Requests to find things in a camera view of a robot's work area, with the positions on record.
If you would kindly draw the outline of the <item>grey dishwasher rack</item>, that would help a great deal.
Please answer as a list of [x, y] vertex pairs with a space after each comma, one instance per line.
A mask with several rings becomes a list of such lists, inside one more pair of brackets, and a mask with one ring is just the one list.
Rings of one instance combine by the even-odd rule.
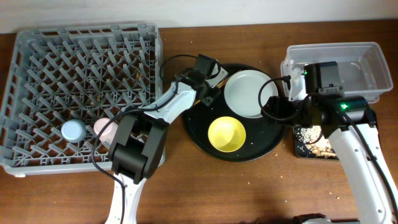
[[[162, 41], [153, 23], [20, 31], [1, 75], [1, 167], [10, 175], [110, 170], [94, 124], [162, 94]], [[62, 125], [79, 119], [84, 140]]]

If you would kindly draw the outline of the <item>round black tray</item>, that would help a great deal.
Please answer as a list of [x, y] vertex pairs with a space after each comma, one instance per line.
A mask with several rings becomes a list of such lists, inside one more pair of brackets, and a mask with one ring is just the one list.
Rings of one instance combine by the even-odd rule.
[[[234, 152], [221, 152], [214, 148], [208, 139], [208, 128], [217, 118], [230, 116], [240, 121], [246, 131], [244, 144]], [[288, 127], [276, 124], [263, 117], [244, 118], [228, 108], [224, 91], [207, 106], [198, 103], [182, 115], [185, 130], [193, 142], [204, 152], [223, 161], [243, 162], [258, 159], [271, 152], [283, 140]]]

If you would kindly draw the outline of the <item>light blue plastic cup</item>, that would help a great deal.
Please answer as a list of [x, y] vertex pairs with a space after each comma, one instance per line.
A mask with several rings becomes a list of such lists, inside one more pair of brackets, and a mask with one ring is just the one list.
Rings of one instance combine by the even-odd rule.
[[66, 121], [61, 127], [62, 137], [71, 143], [78, 143], [86, 137], [85, 124], [79, 119]]

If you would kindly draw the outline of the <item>yellow bowl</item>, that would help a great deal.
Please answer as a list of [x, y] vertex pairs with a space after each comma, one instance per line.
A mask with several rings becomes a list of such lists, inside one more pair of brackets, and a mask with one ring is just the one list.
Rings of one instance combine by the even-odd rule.
[[216, 118], [208, 128], [210, 144], [220, 152], [230, 153], [240, 149], [246, 141], [246, 130], [236, 118]]

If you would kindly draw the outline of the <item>white ceramic plate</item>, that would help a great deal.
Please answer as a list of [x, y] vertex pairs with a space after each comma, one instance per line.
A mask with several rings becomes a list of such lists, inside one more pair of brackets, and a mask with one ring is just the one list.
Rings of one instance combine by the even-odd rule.
[[271, 78], [257, 70], [242, 70], [227, 81], [224, 99], [228, 107], [244, 118], [262, 117], [258, 103], [261, 86]]

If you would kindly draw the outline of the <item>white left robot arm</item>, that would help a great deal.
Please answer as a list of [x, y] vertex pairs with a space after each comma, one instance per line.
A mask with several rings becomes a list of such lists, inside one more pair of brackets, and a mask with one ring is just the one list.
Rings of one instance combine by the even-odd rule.
[[107, 223], [136, 223], [142, 189], [165, 160], [165, 141], [170, 124], [197, 101], [205, 101], [219, 91], [228, 76], [221, 65], [211, 71], [196, 69], [181, 74], [152, 104], [126, 109], [103, 125], [101, 142], [110, 140], [108, 150], [114, 180], [114, 193]]

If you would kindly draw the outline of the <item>wooden chopstick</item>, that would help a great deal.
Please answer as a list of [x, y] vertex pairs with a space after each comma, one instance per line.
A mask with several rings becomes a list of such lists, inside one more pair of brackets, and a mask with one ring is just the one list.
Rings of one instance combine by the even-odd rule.
[[227, 76], [225, 79], [223, 79], [219, 84], [217, 84], [217, 88], [221, 89], [223, 86], [226, 85], [226, 83], [228, 82], [228, 80], [234, 75], [234, 73], [232, 73], [231, 75]]

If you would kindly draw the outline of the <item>clear plastic bin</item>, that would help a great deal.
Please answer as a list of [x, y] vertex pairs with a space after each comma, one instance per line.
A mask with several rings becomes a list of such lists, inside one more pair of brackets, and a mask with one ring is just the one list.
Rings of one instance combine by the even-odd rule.
[[363, 96], [368, 103], [393, 89], [386, 59], [375, 42], [291, 45], [280, 65], [282, 76], [313, 63], [336, 62], [345, 96]]

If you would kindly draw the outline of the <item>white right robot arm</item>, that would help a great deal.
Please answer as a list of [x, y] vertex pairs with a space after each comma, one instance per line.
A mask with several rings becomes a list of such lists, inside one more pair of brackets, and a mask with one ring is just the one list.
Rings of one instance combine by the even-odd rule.
[[286, 126], [320, 126], [353, 193], [361, 223], [397, 223], [397, 187], [382, 154], [377, 117], [362, 96], [272, 96], [261, 113]]

